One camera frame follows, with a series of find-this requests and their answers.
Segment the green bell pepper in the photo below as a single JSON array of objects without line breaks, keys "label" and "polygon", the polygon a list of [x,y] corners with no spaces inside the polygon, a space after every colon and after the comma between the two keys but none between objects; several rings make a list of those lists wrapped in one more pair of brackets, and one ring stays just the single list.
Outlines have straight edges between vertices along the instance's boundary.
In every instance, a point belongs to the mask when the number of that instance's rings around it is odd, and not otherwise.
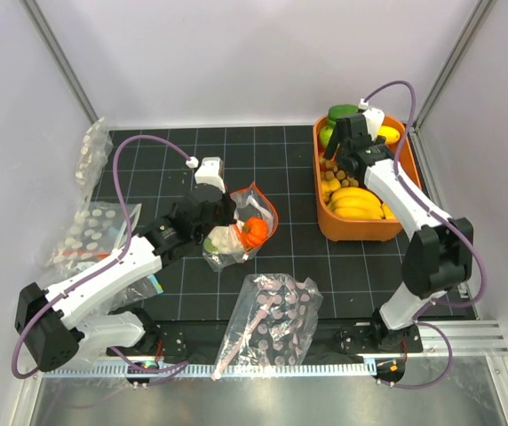
[{"label": "green bell pepper", "polygon": [[327,114],[327,123],[331,128],[334,128],[337,124],[337,118],[345,115],[356,114],[357,112],[358,107],[353,104],[339,104],[331,106]]}]

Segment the white cauliflower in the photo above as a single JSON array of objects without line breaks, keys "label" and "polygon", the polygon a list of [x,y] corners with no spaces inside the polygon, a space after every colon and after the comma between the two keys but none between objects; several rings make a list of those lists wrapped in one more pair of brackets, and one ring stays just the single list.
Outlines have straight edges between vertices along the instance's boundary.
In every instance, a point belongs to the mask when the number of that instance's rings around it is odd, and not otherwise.
[{"label": "white cauliflower", "polygon": [[238,256],[244,251],[236,225],[216,226],[204,240],[203,248],[210,255]]}]

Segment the clear bag orange zipper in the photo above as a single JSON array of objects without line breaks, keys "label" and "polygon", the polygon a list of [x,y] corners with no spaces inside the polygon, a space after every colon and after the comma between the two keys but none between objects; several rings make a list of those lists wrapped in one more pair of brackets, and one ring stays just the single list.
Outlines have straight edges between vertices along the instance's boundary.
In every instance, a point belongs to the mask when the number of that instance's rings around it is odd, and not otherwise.
[{"label": "clear bag orange zipper", "polygon": [[255,182],[233,192],[231,200],[235,223],[215,227],[202,245],[202,257],[214,272],[254,258],[279,224],[276,208]]}]

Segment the orange pumpkin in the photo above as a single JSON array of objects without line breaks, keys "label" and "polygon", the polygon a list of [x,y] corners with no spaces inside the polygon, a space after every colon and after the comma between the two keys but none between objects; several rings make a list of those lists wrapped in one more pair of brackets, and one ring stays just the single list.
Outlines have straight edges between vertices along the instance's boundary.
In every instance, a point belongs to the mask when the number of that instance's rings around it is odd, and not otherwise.
[{"label": "orange pumpkin", "polygon": [[247,250],[259,247],[264,243],[268,234],[268,226],[264,219],[249,218],[242,226],[241,236]]}]

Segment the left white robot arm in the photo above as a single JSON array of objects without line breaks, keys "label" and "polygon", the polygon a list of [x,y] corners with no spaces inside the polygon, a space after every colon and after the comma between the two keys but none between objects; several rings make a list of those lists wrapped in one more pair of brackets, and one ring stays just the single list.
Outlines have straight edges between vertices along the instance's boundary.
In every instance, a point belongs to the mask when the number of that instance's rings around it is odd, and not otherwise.
[{"label": "left white robot arm", "polygon": [[130,347],[138,355],[154,351],[158,334],[142,314],[107,315],[91,325],[84,319],[133,282],[188,256],[215,227],[234,225],[235,208],[225,185],[196,184],[169,214],[105,259],[46,289],[35,282],[24,287],[15,317],[20,337],[12,354],[13,374],[23,376],[18,369],[21,348],[28,349],[41,372],[62,367],[93,347]]}]

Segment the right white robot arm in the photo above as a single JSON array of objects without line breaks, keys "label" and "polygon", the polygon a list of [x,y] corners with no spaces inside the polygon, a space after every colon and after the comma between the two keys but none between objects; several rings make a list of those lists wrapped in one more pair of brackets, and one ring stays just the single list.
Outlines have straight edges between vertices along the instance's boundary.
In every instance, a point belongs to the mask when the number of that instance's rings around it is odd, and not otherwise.
[{"label": "right white robot arm", "polygon": [[472,275],[472,224],[454,219],[414,185],[379,137],[384,114],[372,108],[340,116],[323,154],[357,186],[329,194],[329,209],[352,220],[395,217],[409,238],[402,283],[375,309],[366,337],[376,351],[397,351],[429,304]]}]

